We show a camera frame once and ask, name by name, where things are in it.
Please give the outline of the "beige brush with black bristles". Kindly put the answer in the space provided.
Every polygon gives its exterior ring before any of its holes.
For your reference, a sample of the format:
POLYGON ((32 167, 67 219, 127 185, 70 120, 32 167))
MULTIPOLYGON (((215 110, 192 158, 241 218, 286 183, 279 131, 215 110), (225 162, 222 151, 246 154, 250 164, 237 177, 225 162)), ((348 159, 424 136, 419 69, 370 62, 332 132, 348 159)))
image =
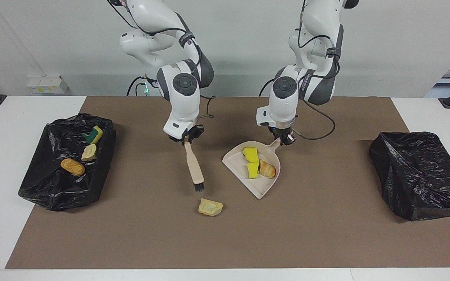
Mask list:
POLYGON ((193 185, 195 187, 196 192, 202 192, 204 187, 204 176, 202 174, 201 167, 198 163, 198 159, 196 158, 191 143, 189 141, 184 141, 184 147, 186 150, 186 162, 189 167, 189 172, 191 174, 191 178, 193 180, 193 185))

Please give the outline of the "yellow sponge with green backing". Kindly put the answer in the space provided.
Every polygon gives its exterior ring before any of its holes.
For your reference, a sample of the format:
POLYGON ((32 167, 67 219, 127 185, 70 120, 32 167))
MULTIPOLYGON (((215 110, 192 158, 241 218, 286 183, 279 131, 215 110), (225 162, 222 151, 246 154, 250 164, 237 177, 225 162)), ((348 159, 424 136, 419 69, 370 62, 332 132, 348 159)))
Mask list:
POLYGON ((103 131, 99 126, 94 126, 92 131, 87 133, 81 133, 88 144, 96 144, 102 138, 103 131))

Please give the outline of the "pale bread chunk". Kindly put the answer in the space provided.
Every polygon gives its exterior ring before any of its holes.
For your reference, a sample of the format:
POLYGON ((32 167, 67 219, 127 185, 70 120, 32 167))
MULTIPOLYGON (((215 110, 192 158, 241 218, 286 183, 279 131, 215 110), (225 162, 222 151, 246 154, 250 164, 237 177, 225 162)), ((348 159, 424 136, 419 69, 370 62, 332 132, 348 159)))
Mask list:
POLYGON ((198 213, 202 215, 207 215, 209 217, 214 217, 222 212, 223 207, 224 207, 223 203, 208 199, 200 199, 198 213))

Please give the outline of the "yellow curved sponge piece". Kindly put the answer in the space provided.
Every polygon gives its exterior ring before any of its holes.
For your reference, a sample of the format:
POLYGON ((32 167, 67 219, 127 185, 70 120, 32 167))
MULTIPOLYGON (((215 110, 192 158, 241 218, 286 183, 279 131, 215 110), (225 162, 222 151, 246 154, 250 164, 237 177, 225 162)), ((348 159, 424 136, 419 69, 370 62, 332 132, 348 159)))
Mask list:
POLYGON ((247 146, 243 149, 243 156, 248 163, 259 163, 258 150, 254 146, 247 146))

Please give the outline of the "brown table mat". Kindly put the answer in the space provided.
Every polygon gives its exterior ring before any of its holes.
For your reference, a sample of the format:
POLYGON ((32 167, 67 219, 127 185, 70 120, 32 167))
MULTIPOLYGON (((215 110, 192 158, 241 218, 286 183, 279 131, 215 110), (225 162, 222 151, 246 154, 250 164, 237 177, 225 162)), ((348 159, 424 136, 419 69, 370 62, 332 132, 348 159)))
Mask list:
POLYGON ((195 192, 182 145, 163 132, 163 98, 89 97, 81 112, 111 119, 114 158, 86 208, 34 207, 8 269, 450 267, 450 218, 408 222, 383 201, 368 156, 381 132, 407 131, 389 98, 334 98, 326 139, 277 150, 280 176, 260 200, 223 165, 234 146, 272 136, 255 124, 266 98, 218 98, 193 142, 205 175, 195 192), (224 204, 214 217, 200 199, 224 204))

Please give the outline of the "brown oval bun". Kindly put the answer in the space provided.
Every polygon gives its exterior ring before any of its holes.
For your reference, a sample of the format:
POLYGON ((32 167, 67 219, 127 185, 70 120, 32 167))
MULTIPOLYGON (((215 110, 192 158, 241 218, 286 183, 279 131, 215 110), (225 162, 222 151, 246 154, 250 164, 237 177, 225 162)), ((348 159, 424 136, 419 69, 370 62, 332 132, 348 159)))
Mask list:
POLYGON ((85 173, 85 167, 72 158, 65 158, 61 161, 60 166, 74 176, 82 176, 85 173))

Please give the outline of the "black bag lined trash bin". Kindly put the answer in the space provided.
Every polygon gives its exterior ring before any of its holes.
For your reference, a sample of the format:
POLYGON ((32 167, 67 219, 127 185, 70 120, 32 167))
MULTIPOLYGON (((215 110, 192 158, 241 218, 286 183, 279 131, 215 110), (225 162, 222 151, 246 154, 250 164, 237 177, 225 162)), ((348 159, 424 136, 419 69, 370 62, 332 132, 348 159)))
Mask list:
POLYGON ((450 217, 450 155, 430 132, 382 132, 368 155, 384 202, 408 221, 450 217))
POLYGON ((47 210, 63 211, 88 206, 99 200, 114 156, 116 131, 110 119, 80 113, 68 119, 48 123, 41 135, 18 195, 47 210), (96 143, 96 159, 81 161, 89 144, 82 133, 99 126, 102 138, 96 143), (82 176, 74 176, 60 163, 72 158, 85 167, 82 176))

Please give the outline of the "orange croissant piece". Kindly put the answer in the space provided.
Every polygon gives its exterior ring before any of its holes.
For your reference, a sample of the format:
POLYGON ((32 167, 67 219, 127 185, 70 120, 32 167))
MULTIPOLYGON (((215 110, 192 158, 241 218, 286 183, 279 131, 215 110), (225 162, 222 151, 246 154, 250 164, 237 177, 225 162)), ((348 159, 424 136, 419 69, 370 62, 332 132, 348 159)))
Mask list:
POLYGON ((268 162, 260 159, 258 173, 264 177, 272 179, 272 178, 275 178, 277 171, 276 171, 276 168, 272 164, 269 164, 268 162))

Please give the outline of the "white wall socket box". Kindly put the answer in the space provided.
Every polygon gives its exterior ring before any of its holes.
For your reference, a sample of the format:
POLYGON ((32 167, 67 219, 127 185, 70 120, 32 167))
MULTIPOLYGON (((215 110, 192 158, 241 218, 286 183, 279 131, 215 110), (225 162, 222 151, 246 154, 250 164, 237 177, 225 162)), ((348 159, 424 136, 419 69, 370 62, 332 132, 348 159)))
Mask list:
POLYGON ((32 94, 65 94, 69 91, 61 75, 28 76, 27 88, 32 94))

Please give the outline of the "striped bread roll piece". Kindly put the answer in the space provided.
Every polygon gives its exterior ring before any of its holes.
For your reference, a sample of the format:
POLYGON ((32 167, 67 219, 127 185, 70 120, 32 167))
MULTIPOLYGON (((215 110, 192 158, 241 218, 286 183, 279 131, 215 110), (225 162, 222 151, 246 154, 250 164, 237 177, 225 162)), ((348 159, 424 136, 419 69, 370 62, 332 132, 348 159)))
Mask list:
POLYGON ((81 161, 87 162, 96 159, 97 146, 96 144, 90 144, 84 148, 81 156, 81 161))

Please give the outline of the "beige plastic dustpan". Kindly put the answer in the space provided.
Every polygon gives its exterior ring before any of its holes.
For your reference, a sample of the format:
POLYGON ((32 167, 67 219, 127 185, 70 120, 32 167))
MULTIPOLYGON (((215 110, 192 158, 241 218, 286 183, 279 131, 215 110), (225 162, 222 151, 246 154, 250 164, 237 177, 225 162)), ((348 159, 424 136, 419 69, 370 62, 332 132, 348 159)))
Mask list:
POLYGON ((275 154, 275 150, 278 147, 280 147, 280 139, 274 140, 269 145, 255 141, 243 142, 223 157, 223 163, 257 199, 261 199, 280 176, 280 160, 275 154), (262 175, 259 175, 257 178, 249 178, 247 169, 248 161, 243 155, 243 149, 246 147, 256 148, 259 159, 271 164, 275 168, 273 178, 262 175))

